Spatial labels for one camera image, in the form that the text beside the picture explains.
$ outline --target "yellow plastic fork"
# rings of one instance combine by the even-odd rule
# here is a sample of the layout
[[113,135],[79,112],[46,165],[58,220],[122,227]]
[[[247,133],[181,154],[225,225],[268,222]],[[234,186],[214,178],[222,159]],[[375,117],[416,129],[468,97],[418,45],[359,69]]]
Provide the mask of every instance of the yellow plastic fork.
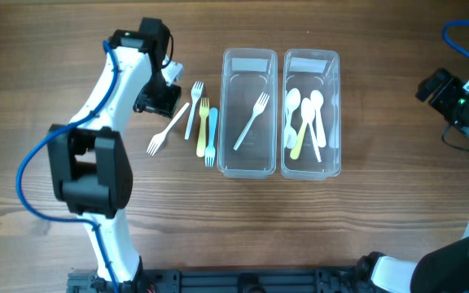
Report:
[[209,99],[202,98],[200,101],[200,132],[199,142],[196,144],[196,155],[203,158],[205,155],[205,125],[208,123],[209,116]]

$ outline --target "white plastic fork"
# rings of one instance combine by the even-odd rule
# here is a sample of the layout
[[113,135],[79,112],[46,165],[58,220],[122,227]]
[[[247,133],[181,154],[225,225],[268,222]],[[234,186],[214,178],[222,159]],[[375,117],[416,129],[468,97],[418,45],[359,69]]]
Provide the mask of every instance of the white plastic fork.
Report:
[[245,128],[242,131],[242,134],[240,134],[240,137],[238,138],[238,140],[236,141],[234,145],[233,149],[235,151],[238,150],[238,148],[240,147],[240,144],[242,143],[243,139],[245,138],[249,129],[251,128],[251,125],[254,119],[265,110],[265,106],[267,105],[267,102],[269,102],[269,95],[266,93],[261,93],[260,97],[254,104],[254,107],[252,108],[251,120],[249,120],[248,124],[245,125]]
[[187,127],[186,127],[186,136],[184,137],[186,140],[189,139],[189,135],[191,134],[191,127],[193,126],[193,117],[195,117],[195,106],[196,103],[202,97],[202,91],[204,90],[204,83],[202,81],[197,81],[193,85],[191,89],[191,112],[189,113],[189,118],[187,119]]
[[175,115],[175,117],[169,122],[168,127],[164,129],[163,132],[156,134],[150,141],[149,146],[147,146],[146,153],[150,155],[154,155],[156,151],[159,149],[160,145],[166,139],[166,135],[168,134],[169,130],[177,123],[178,119],[186,112],[187,108],[189,107],[189,103],[186,103],[182,109]]

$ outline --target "plastic fork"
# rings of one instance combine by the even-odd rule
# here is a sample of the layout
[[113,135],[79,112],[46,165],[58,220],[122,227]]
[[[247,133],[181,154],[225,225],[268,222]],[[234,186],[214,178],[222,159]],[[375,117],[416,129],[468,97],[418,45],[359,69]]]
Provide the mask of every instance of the plastic fork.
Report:
[[254,119],[265,110],[265,106],[267,105],[267,102],[269,102],[269,95],[266,93],[261,93],[260,97],[254,104],[254,107],[252,108],[251,120],[249,120],[248,124],[245,125],[245,128],[242,131],[242,134],[240,134],[240,137],[238,138],[238,140],[236,141],[234,145],[235,151],[238,150],[238,148],[240,147],[240,144],[242,143],[243,139],[245,138],[249,129],[251,128],[251,125]]
[[196,144],[196,155],[200,158],[205,155],[205,125],[208,123],[209,116],[209,99],[202,98],[200,101],[200,131],[199,131],[199,142]]
[[164,129],[163,132],[156,134],[150,141],[149,146],[147,146],[146,153],[150,155],[154,155],[156,151],[159,149],[160,145],[166,139],[166,135],[168,134],[169,130],[177,123],[178,119],[186,112],[187,108],[189,107],[189,103],[186,103],[182,109],[177,113],[177,115],[169,122],[168,127]]
[[205,166],[212,167],[215,162],[215,130],[217,129],[218,109],[209,111],[209,143],[205,148]]
[[187,127],[186,127],[186,136],[185,139],[189,139],[189,135],[191,134],[191,127],[193,126],[193,118],[195,117],[195,106],[196,103],[200,100],[202,96],[202,91],[204,90],[204,83],[202,81],[197,81],[193,85],[191,89],[191,112],[189,113],[189,118],[187,119]]

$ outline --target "utensil handle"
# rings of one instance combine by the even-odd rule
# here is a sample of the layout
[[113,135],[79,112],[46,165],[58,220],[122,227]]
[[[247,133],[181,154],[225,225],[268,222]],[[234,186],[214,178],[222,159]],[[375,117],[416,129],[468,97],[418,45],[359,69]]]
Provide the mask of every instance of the utensil handle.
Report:
[[238,150],[238,148],[240,147],[240,144],[242,144],[242,141],[243,139],[245,138],[245,135],[248,133],[249,129],[251,128],[251,124],[252,122],[254,121],[254,118],[255,116],[253,115],[251,117],[251,120],[249,120],[249,122],[247,123],[247,125],[245,125],[245,128],[243,129],[242,131],[242,134],[240,134],[240,137],[238,138],[238,140],[236,141],[233,149],[236,151]]
[[291,120],[292,120],[292,112],[291,111],[288,111],[287,109],[287,114],[285,115],[285,131],[283,132],[283,136],[285,138],[283,138],[283,145],[286,146],[287,143],[288,143],[288,139],[289,139],[289,135],[287,133],[287,131],[289,130],[289,127],[291,127]]
[[316,159],[318,160],[318,162],[321,163],[322,157],[319,155],[318,144],[316,143],[316,134],[314,133],[314,127],[312,123],[309,124],[309,128],[310,128],[310,136],[313,138],[314,154],[316,155]]
[[199,158],[205,155],[205,125],[208,123],[207,118],[208,117],[204,117],[200,119],[199,141],[196,144],[196,155]]
[[184,137],[186,140],[189,139],[189,135],[191,134],[191,127],[193,126],[193,117],[195,117],[195,106],[198,100],[193,101],[191,104],[191,112],[189,113],[189,118],[187,118],[187,127],[186,127],[186,136]]
[[217,130],[218,109],[211,108],[209,110],[209,142],[208,146],[215,143],[215,131]]
[[322,112],[319,109],[316,109],[316,143],[319,147],[325,147],[327,145],[327,140],[325,138],[325,129],[323,129],[322,122]]
[[303,137],[305,136],[305,128],[307,128],[307,122],[303,121],[300,131],[298,132],[298,140],[296,141],[296,145],[292,148],[291,151],[291,159],[293,160],[297,160],[300,156],[301,147],[303,145]]
[[186,112],[187,108],[189,107],[189,103],[185,103],[184,106],[182,106],[182,109],[173,117],[171,122],[169,122],[168,127],[164,130],[166,133],[177,123],[177,121],[180,119],[180,117]]

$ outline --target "plastic spoon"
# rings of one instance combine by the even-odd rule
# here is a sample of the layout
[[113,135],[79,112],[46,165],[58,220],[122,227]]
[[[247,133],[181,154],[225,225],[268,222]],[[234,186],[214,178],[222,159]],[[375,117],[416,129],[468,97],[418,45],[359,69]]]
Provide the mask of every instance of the plastic spoon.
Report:
[[301,118],[303,119],[303,122],[301,123],[301,128],[300,128],[300,131],[298,132],[298,141],[296,142],[296,145],[291,151],[291,159],[297,160],[298,157],[300,156],[301,147],[303,145],[303,138],[305,136],[305,129],[307,128],[307,124],[309,124],[310,136],[313,139],[313,147],[314,147],[314,153],[316,154],[316,159],[318,159],[318,162],[322,161],[319,155],[318,144],[316,144],[316,135],[314,134],[314,130],[313,130],[313,120],[315,116],[316,116],[316,113],[313,108],[313,104],[310,102],[308,98],[304,98],[301,101]]
[[319,90],[313,90],[310,93],[310,101],[313,103],[314,110],[316,110],[316,139],[319,147],[325,147],[327,145],[327,139],[325,138],[325,129],[323,129],[322,122],[322,106],[323,106],[323,95]]
[[298,134],[291,126],[292,113],[300,106],[300,91],[297,88],[290,90],[285,97],[285,104],[287,107],[287,119],[285,130],[283,131],[285,136],[285,147],[292,149],[296,145]]

